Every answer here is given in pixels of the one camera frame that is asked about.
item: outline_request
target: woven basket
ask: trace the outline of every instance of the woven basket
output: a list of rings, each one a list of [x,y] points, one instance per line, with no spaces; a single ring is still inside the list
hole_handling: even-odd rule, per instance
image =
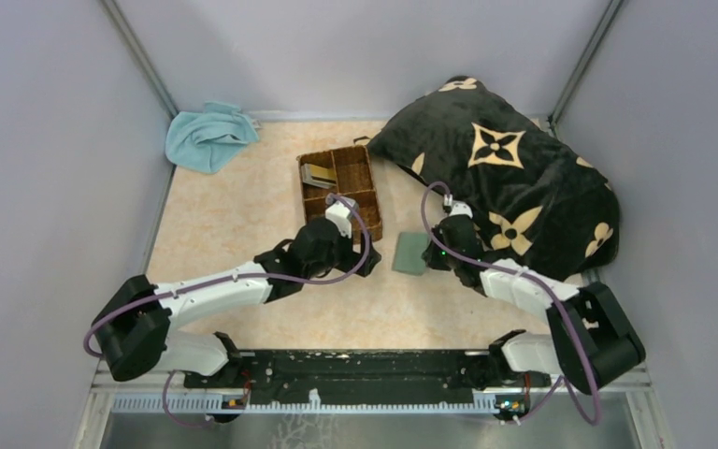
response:
[[[325,152],[302,154],[298,160],[299,176],[301,166],[313,164],[319,167],[332,168],[337,173],[337,187],[321,189],[301,181],[301,195],[304,202],[304,217],[309,223],[315,217],[323,217],[326,212],[326,196],[330,193],[340,194],[356,200],[359,215],[365,221],[367,230],[373,241],[383,237],[381,225],[381,209],[373,183],[373,172],[370,170],[370,158],[367,147],[356,145],[337,148]],[[353,243],[361,241],[362,230],[356,220],[351,219]]]

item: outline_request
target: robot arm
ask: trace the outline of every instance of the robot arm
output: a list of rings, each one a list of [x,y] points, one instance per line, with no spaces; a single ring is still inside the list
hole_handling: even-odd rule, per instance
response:
[[[550,287],[566,309],[599,388],[645,359],[637,332],[607,285],[594,282],[578,287],[539,275],[511,259],[494,260],[475,234],[471,208],[463,202],[453,202],[450,196],[445,196],[444,206],[449,216],[434,227],[434,236],[465,257],[493,262],[502,269],[468,264],[445,254],[433,242],[423,254],[428,266],[451,269],[463,285],[535,315],[552,332],[534,335],[516,330],[495,341],[489,347],[489,357],[501,377],[514,379],[527,371],[563,375],[583,393],[591,392],[566,322],[541,286],[522,276],[525,272]]]
[[[355,202],[347,199],[355,208]],[[234,307],[261,305],[297,293],[302,281],[332,268],[348,272],[368,256],[355,272],[370,274],[381,260],[372,242],[362,236],[360,253],[353,250],[351,210],[341,202],[325,216],[304,225],[293,240],[258,254],[251,262],[184,282],[150,284],[144,275],[128,279],[95,318],[120,313],[93,334],[116,381],[129,381],[151,369],[177,369],[201,376],[234,378],[240,352],[225,334],[195,335],[177,329],[200,318]]]

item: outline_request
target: towel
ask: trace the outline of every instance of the towel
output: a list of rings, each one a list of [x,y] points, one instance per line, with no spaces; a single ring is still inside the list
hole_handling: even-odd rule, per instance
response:
[[[260,137],[240,108],[207,102],[205,110],[181,112],[166,133],[166,158],[181,167],[213,174]]]

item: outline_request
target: white wall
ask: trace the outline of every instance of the white wall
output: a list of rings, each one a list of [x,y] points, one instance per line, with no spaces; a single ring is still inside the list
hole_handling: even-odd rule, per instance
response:
[[[119,3],[181,109],[388,118],[460,74],[551,112],[608,0]]]
[[[621,199],[606,279],[678,447],[718,447],[718,2],[629,2],[558,131]]]
[[[72,442],[81,339],[139,270],[167,124],[97,2],[0,1],[0,448]]]

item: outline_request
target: pillow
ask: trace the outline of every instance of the pillow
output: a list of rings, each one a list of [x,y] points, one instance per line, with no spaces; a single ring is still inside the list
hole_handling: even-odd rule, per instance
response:
[[[497,259],[563,280],[617,253],[620,208],[607,179],[474,78],[406,106],[367,149],[425,185],[446,182]]]

